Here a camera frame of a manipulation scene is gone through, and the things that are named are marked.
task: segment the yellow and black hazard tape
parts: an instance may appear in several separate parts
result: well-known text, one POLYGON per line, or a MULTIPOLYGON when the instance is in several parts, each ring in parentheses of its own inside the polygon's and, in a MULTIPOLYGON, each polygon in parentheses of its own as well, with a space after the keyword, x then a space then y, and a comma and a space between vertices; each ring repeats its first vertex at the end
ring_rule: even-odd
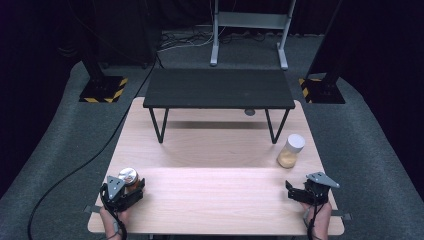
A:
POLYGON ((128 78, 122 79, 122 81, 119 84, 119 87, 117 88, 115 94, 110 97, 106 98, 97 98, 97 97, 84 97, 80 98, 80 102, 89 102, 89 103, 112 103, 117 102, 119 100, 119 97, 122 95, 122 92, 124 91, 125 84, 127 84, 128 78))
MULTIPOLYGON (((314 81, 314 82, 320 82, 320 79, 307 79, 308 81, 314 81)), ((307 103, 313 103, 310 91, 308 87, 306 86, 306 80, 303 78, 299 79, 300 87, 302 88, 303 97, 305 97, 305 100, 307 103)))

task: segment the table leg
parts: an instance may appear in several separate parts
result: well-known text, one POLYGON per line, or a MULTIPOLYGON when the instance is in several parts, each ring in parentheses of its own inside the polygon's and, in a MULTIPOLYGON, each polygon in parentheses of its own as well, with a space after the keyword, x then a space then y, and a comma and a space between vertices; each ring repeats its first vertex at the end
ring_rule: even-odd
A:
POLYGON ((166 128, 166 121, 168 120, 168 112, 169 108, 166 108, 165 110, 165 116, 163 117, 163 123, 162 123, 162 133, 159 132, 158 123, 156 122, 155 112, 153 111, 153 108, 149 108, 150 116, 152 117, 153 126, 155 127, 156 136, 158 137, 159 143, 163 142, 163 136, 165 135, 165 128, 166 128))
POLYGON ((287 64, 286 54, 284 52, 284 45, 286 44, 287 35, 289 33, 290 23, 293 16, 294 6, 296 5, 296 0, 292 0, 289 7, 289 12, 287 13, 287 20, 283 30, 283 36, 281 41, 277 43, 278 57, 280 58, 280 66, 283 70, 289 68, 287 64))
POLYGON ((214 18, 213 18, 213 46, 212 46, 212 55, 211 55, 211 63, 210 63, 212 67, 215 67, 218 64, 218 51, 219 51, 218 2, 219 2, 218 0, 215 0, 215 12, 214 12, 214 18))
POLYGON ((269 132, 271 134, 272 144, 277 143, 278 138, 280 137, 281 130, 283 129, 284 123, 286 122, 287 116, 289 115, 289 111, 290 111, 290 109, 286 109, 286 112, 284 113, 283 119, 281 120, 280 127, 278 128, 277 135, 275 135, 275 137, 274 137, 274 130, 272 129, 272 124, 271 124, 271 119, 269 117, 269 112, 268 112, 268 109, 265 109, 266 120, 268 121, 268 127, 269 127, 269 132))

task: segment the dark background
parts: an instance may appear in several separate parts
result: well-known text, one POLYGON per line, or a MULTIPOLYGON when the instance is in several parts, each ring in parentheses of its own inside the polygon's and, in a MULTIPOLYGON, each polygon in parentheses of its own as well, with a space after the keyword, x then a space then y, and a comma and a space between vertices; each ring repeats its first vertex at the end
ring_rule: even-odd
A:
MULTIPOLYGON (((78 18, 94 31, 101 26, 96 22, 96 3, 100 2, 71 1, 78 18)), ((156 2, 158 24, 164 30, 210 23, 209 1, 156 2)), ((221 2, 221 10, 232 10, 233 1, 221 2)), ((313 73, 332 71, 346 43, 355 37, 348 45, 353 50, 341 77, 363 95, 423 197, 423 3, 344 0, 333 25, 327 29, 338 2, 298 0, 290 34, 327 33, 311 66, 313 73)), ((48 128, 69 72, 81 55, 73 29, 63 14, 69 2, 6 0, 0 4, 3 195, 48 128)), ((287 8, 288 1, 239 1, 235 10, 278 13, 287 8)), ((86 34, 97 53, 97 38, 86 34)))

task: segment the black table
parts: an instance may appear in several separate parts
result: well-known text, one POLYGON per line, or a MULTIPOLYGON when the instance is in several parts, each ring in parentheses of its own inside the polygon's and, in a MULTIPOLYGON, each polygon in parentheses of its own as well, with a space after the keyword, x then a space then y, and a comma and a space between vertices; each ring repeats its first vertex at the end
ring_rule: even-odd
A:
POLYGON ((152 74, 143 107, 149 108, 159 143, 170 108, 264 109, 275 144, 295 104, 283 70, 159 69, 152 74), (165 109, 162 132, 154 108, 165 109), (268 109, 285 109, 275 137, 268 109))

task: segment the table top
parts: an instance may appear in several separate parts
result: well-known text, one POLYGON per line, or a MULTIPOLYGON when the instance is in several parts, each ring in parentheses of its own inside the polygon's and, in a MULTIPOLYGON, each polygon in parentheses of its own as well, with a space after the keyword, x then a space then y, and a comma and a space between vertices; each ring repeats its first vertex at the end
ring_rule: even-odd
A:
POLYGON ((159 69, 147 108, 293 109, 283 70, 159 69))
MULTIPOLYGON (((169 135, 160 144, 143 101, 133 101, 105 176, 132 167, 146 179, 144 198, 131 207, 129 232, 306 235, 303 208, 288 198, 285 181, 303 188, 306 174, 324 169, 299 102, 281 139, 298 133, 306 144, 297 164, 284 169, 276 158, 285 141, 269 141, 264 111, 246 116, 234 109, 171 109, 169 135)), ((284 111, 269 112, 278 126, 284 111)), ((331 191, 329 199, 337 209, 331 191)), ((98 214, 91 215, 88 229, 104 232, 98 214)), ((341 218, 331 217, 329 234, 343 231, 341 218)))

